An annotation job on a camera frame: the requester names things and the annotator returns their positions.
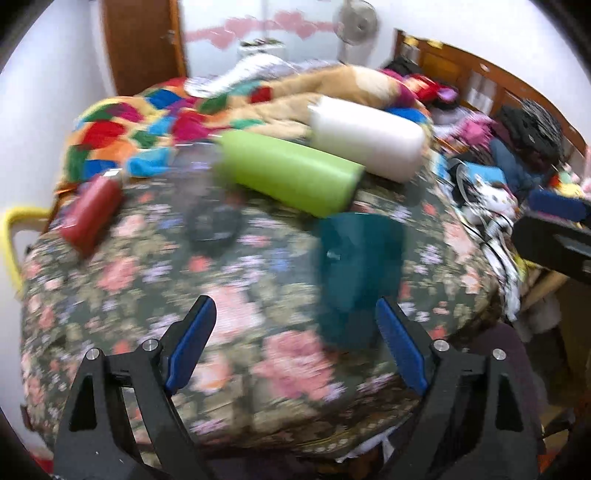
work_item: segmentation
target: black device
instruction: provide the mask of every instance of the black device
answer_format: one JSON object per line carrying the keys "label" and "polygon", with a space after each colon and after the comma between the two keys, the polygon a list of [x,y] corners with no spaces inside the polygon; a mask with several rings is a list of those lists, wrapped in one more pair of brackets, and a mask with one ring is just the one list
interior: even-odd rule
{"label": "black device", "polygon": [[[503,354],[484,357],[431,340],[396,302],[380,299],[376,320],[403,379],[424,401],[414,431],[384,466],[384,480],[534,479],[536,439]],[[190,378],[215,323],[201,296],[184,320],[134,352],[87,352],[64,408],[55,472],[67,480],[212,479],[171,395]],[[144,463],[121,388],[132,387],[163,471]]]}

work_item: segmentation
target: wooden headboard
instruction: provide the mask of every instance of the wooden headboard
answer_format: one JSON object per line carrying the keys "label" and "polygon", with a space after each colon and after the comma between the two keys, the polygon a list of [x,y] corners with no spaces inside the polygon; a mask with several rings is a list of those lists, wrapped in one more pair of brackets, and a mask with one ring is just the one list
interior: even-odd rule
{"label": "wooden headboard", "polygon": [[538,102],[553,114],[563,132],[564,158],[576,166],[584,159],[585,141],[560,111],[540,92],[508,71],[451,45],[409,36],[395,30],[394,56],[416,62],[424,74],[458,88],[462,105],[494,116],[502,105],[519,106],[520,99]]}

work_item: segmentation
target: metal bolt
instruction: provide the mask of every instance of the metal bolt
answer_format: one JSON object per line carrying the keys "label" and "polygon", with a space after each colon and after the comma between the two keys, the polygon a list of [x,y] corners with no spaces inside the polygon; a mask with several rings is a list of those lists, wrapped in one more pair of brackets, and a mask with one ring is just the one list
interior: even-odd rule
{"label": "metal bolt", "polygon": [[86,358],[88,360],[96,360],[100,355],[100,350],[98,348],[91,348],[86,352]]}
{"label": "metal bolt", "polygon": [[507,358],[507,354],[505,353],[505,351],[501,350],[500,348],[495,348],[492,351],[492,356],[495,357],[497,360],[504,360],[505,358]]}
{"label": "metal bolt", "polygon": [[449,343],[445,340],[435,340],[433,346],[438,352],[447,352],[449,350]]}
{"label": "metal bolt", "polygon": [[156,340],[155,338],[146,340],[144,343],[142,343],[142,348],[146,350],[146,352],[156,350],[158,348],[158,340]]}

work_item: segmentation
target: white cylinder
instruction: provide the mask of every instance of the white cylinder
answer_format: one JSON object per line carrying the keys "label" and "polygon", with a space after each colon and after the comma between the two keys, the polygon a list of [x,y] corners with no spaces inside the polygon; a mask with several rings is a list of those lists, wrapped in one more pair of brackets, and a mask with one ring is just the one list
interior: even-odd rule
{"label": "white cylinder", "polygon": [[425,132],[410,120],[327,96],[310,110],[312,148],[400,183],[409,181],[423,163]]}

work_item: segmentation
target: wooden door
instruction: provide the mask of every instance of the wooden door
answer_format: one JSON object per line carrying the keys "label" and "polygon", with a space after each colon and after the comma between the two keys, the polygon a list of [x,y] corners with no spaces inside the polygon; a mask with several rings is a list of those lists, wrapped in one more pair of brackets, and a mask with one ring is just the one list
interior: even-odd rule
{"label": "wooden door", "polygon": [[169,0],[103,0],[103,25],[119,95],[179,76]]}

